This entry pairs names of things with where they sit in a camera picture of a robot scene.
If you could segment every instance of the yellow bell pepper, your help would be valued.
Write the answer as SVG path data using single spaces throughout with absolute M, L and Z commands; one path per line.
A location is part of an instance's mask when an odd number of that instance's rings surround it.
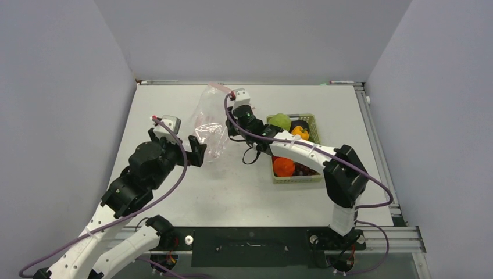
M 308 140 L 310 138 L 310 134 L 306 129 L 303 129 L 301 126 L 296 126 L 294 129 L 291 131 L 291 134 L 293 135 L 299 135 L 303 140 Z

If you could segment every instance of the orange fruit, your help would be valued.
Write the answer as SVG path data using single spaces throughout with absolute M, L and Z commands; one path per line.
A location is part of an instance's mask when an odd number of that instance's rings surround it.
M 292 160 L 279 157 L 274 160 L 273 169 L 277 176 L 292 176 L 294 174 L 295 166 Z

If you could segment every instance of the green basket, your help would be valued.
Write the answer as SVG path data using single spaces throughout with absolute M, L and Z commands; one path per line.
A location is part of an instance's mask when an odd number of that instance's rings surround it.
M 287 115 L 291 120 L 304 120 L 308 122 L 310 126 L 310 138 L 315 144 L 321 144 L 319 139 L 319 133 L 317 131 L 317 123 L 315 121 L 315 116 L 309 113 L 300 114 L 300 115 Z M 271 119 L 273 115 L 267 116 L 267 122 Z M 277 177 L 274 175 L 274 167 L 272 163 L 270 164 L 270 173 L 272 174 L 272 181 L 274 184 L 282 184 L 282 183 L 306 183 L 306 182 L 319 182 L 323 179 L 322 175 L 314 175 L 314 176 L 285 176 L 285 177 Z

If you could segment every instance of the white cable tie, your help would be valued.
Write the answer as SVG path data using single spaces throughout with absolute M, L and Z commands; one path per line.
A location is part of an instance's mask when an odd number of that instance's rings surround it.
M 85 229 L 84 229 L 84 230 L 87 232 L 87 234 L 88 234 L 90 237 L 92 237 L 92 238 L 96 239 L 98 242 L 99 242 L 99 241 L 101 241 L 101 237 L 98 237 L 98 236 L 96 236 L 96 235 L 94 235 L 94 234 L 91 234 L 91 230 L 89 230 L 89 228 L 88 228 L 87 226 L 85 227 Z
M 310 149 L 310 152 L 308 153 L 308 156 L 310 156 L 312 154 L 312 152 L 315 150 L 315 145 L 316 144 L 313 144 L 312 145 L 312 148 Z
M 291 143 L 290 143 L 290 149 L 291 149 L 291 148 L 292 148 L 292 146 L 294 145 L 295 141 L 297 141 L 297 140 L 299 140 L 299 139 L 301 140 L 301 136 L 300 136 L 300 135 L 295 135 L 295 136 L 294 136 L 293 140 L 292 140 L 292 141 L 291 141 Z

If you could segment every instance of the green fruit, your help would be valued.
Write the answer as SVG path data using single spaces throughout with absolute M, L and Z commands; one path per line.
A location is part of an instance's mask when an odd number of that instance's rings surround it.
M 281 127 L 285 129 L 286 131 L 289 131 L 291 128 L 291 119 L 289 116 L 283 114 L 283 113 L 278 113 L 271 117 L 267 123 L 271 125 L 276 125 L 277 127 Z

